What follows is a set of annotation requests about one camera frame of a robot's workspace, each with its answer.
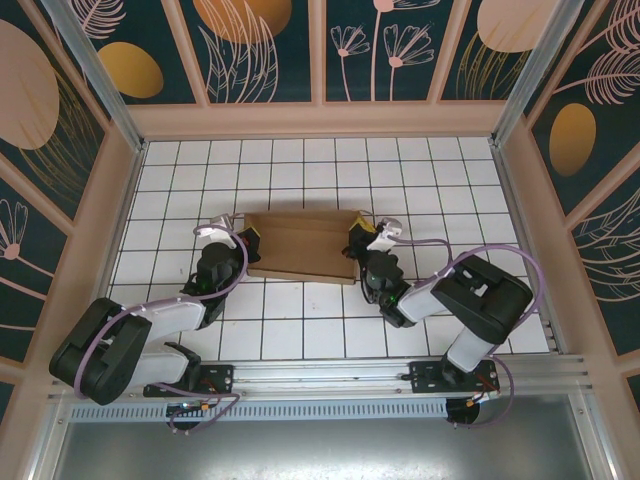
cardboard box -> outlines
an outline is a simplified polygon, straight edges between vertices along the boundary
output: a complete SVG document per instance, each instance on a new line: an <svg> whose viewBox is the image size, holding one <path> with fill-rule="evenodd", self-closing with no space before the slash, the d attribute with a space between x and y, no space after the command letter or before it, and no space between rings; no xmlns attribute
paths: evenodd
<svg viewBox="0 0 640 480"><path fill-rule="evenodd" d="M249 265L249 275L353 285L357 264L342 255L342 249L359 215L353 210L245 214L245 227L260 234L261 260Z"/></svg>

metal bar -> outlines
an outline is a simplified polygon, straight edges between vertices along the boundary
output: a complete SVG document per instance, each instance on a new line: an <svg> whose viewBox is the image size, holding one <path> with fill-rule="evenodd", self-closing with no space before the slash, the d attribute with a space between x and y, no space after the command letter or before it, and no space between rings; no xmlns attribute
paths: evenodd
<svg viewBox="0 0 640 480"><path fill-rule="evenodd" d="M583 3L584 0L557 2L538 45L531 52L498 119L494 130L494 139L498 147L509 138L511 131L520 120L529 99L551 66L566 34L578 18Z"/></svg>
<svg viewBox="0 0 640 480"><path fill-rule="evenodd" d="M142 135L102 66L95 48L82 31L71 3L60 0L41 0L41 3L129 145L134 150L140 149Z"/></svg>
<svg viewBox="0 0 640 480"><path fill-rule="evenodd" d="M520 201L520 197L516 193L517 190L514 188L513 179L511 176L511 171L509 169L509 163L506 161L502 148L495 145L495 142L491 143L491 152L493 154L493 159L496 164L496 169L498 171L498 176L500 178L500 184L502 185L502 191L504 192L505 200L507 202L507 206L509 207L509 212L511 215L511 221L513 223L513 228L516 232L516 238L518 239L518 243L520 247L525 251L531 253L535 258L538 257L536 246L530 240L531 234L529 230L529 226L527 225L526 219L523 217L522 212L524 211L522 202ZM529 275L529 278L535 278L535 271L529 265L529 262L525 262L525 269ZM560 353L567 352L567 343L564 339L564 335L562 330L560 329L560 323L558 322L558 314L553 306L553 303L550 300L549 295L545 295L542 299L542 304L540 305L540 313L549 319L551 325L551 331L553 332L553 339L555 340L556 347Z"/></svg>
<svg viewBox="0 0 640 480"><path fill-rule="evenodd" d="M138 183L138 177L140 176L140 170L146 158L147 149L149 143L142 144L142 148L135 154L133 162L129 168L127 187L118 206L118 217L116 219L116 225L113 229L113 235L111 236L111 242L109 244L109 251L105 257L104 266L101 270L100 281L94 289L92 298L105 297L107 295L107 289L111 282L111 274L113 272L116 259L118 258L118 250L120 250L120 240L124 234L124 229L127 224L127 217L129 216L129 210L133 203L133 197Z"/></svg>

metal plate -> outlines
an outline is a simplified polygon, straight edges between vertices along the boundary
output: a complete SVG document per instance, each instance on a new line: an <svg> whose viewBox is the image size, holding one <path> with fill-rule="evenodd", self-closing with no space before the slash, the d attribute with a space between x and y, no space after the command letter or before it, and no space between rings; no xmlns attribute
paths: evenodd
<svg viewBox="0 0 640 480"><path fill-rule="evenodd" d="M413 393L461 393L500 390L496 364L492 360L482 360L476 369L465 375L461 384L449 385L443 378L440 361L411 362L408 380Z"/></svg>
<svg viewBox="0 0 640 480"><path fill-rule="evenodd" d="M210 384L213 385L217 393L231 393L233 388L233 365L203 365L200 373L200 383L193 389L193 393L210 394ZM154 385L144 387L142 395L147 398L173 398L183 396L177 393L167 392Z"/></svg>

flower illustration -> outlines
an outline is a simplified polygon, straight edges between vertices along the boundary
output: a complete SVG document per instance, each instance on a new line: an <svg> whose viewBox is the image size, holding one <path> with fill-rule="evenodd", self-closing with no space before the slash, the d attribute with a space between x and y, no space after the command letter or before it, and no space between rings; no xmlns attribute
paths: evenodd
<svg viewBox="0 0 640 480"><path fill-rule="evenodd" d="M389 100L393 100L393 79L396 68L419 65L433 60L434 50L427 48L431 43L429 26L406 27L398 37L398 25L384 29L384 45L391 65Z"/></svg>
<svg viewBox="0 0 640 480"><path fill-rule="evenodd" d="M393 10L417 10L419 8L433 7L440 0L373 0L373 6L382 13Z"/></svg>
<svg viewBox="0 0 640 480"><path fill-rule="evenodd" d="M11 213L9 202L0 200L0 258L15 260L20 256L20 243L27 228L29 210L16 202Z"/></svg>
<svg viewBox="0 0 640 480"><path fill-rule="evenodd" d="M373 6L378 11L378 13L376 15L376 23L373 29L373 48L371 53L371 101L372 102L376 101L376 53L378 50L378 31L380 29L380 18L382 14L392 12L394 10L418 10L420 8L433 7L439 3L440 3L440 0L373 0Z"/></svg>
<svg viewBox="0 0 640 480"><path fill-rule="evenodd" d="M366 35L362 31L362 27L346 27L344 32L341 27L333 27L331 29L331 39L340 55L340 64L342 65L342 82L344 83L344 92L347 95L347 101L351 101L349 95L349 87L347 85L347 73L344 68L344 59L351 55L360 55L370 50L369 42L365 42Z"/></svg>

wall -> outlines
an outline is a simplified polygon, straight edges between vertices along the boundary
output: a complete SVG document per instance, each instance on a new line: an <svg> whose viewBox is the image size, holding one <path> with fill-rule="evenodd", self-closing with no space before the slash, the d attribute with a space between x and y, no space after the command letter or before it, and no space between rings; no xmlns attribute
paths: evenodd
<svg viewBox="0 0 640 480"><path fill-rule="evenodd" d="M488 134L556 4L71 2L148 139Z"/></svg>
<svg viewBox="0 0 640 480"><path fill-rule="evenodd" d="M637 472L640 4L587 10L504 150L568 350L585 355L609 433Z"/></svg>
<svg viewBox="0 0 640 480"><path fill-rule="evenodd" d="M133 152L33 4L3 2L0 44L0 465L18 478Z"/></svg>

